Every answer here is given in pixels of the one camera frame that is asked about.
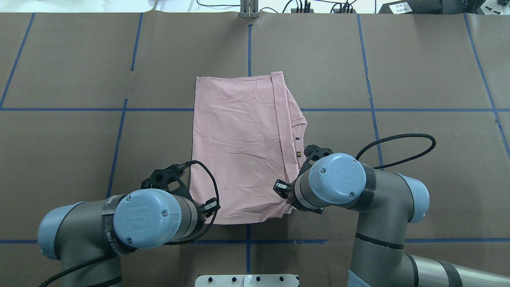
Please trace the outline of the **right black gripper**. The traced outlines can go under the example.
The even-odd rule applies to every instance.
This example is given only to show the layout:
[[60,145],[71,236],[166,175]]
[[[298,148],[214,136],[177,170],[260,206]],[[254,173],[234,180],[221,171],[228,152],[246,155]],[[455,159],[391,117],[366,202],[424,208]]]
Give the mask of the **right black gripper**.
[[277,179],[273,190],[283,199],[288,199],[295,209],[299,211],[307,211],[315,214],[322,214],[324,207],[319,207],[313,204],[313,200],[317,200],[317,196],[311,190],[307,180],[299,177],[295,180],[292,189],[285,181]]

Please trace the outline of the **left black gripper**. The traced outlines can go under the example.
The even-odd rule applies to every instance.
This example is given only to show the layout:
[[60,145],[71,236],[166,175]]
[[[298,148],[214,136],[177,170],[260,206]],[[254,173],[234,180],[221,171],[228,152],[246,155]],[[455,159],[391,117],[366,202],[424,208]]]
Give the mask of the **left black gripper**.
[[211,198],[206,201],[206,203],[199,203],[196,200],[193,200],[195,205],[197,220],[195,224],[195,228],[193,229],[193,233],[199,233],[204,226],[207,216],[212,216],[217,213],[217,211],[221,208],[219,205],[218,198]]

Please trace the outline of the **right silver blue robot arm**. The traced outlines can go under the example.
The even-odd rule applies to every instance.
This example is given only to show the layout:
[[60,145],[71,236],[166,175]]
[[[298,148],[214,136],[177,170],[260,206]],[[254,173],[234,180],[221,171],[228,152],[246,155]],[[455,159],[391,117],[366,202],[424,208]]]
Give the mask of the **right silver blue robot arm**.
[[381,171],[351,155],[312,155],[297,178],[277,180],[273,190],[301,211],[320,214],[337,206],[358,212],[349,287],[508,287],[509,277],[404,251],[409,223],[430,206],[426,186],[398,173]]

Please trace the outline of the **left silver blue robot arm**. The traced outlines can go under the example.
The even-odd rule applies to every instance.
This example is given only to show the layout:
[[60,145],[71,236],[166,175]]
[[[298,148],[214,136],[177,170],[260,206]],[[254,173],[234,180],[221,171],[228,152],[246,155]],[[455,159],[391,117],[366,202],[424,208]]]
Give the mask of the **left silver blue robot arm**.
[[120,260],[138,249],[192,243],[209,231],[219,194],[204,204],[161,189],[139,189],[102,201],[78,202],[48,212],[37,232],[42,254],[61,262],[65,286],[120,287]]

